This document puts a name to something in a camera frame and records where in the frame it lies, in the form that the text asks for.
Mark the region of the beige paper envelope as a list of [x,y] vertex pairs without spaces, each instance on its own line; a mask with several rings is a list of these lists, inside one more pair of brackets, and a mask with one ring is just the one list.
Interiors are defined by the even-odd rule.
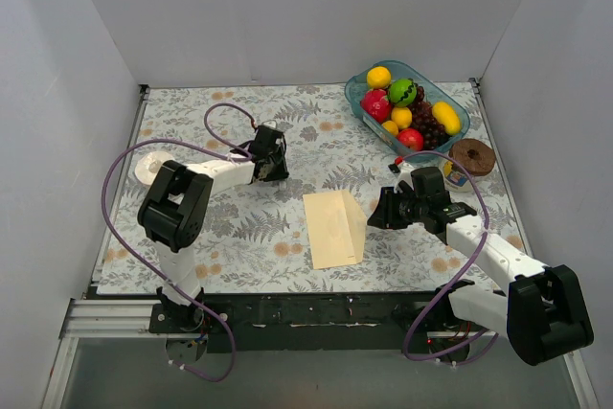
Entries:
[[312,266],[316,270],[363,261],[366,216],[348,190],[303,195]]

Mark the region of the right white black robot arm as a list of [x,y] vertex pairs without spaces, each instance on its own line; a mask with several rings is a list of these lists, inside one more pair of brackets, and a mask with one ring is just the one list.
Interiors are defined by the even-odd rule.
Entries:
[[488,218],[464,202],[454,202],[435,167],[402,175],[380,191],[370,227],[406,229],[421,224],[442,243],[464,254],[501,288],[486,291],[457,273],[439,288],[410,323],[407,348],[420,323],[434,309],[443,329],[467,321],[509,340],[515,353],[536,366],[590,346],[594,332],[577,274],[566,265],[549,266],[490,231]]

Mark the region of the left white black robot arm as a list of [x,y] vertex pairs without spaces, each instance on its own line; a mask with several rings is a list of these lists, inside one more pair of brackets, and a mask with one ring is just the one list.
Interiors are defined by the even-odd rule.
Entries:
[[204,319],[203,289],[196,275],[193,243],[200,235],[209,199],[254,182],[285,180],[284,133],[268,125],[223,160],[200,164],[164,162],[149,187],[137,220],[156,250],[167,277],[156,290],[165,316],[182,331],[197,330]]

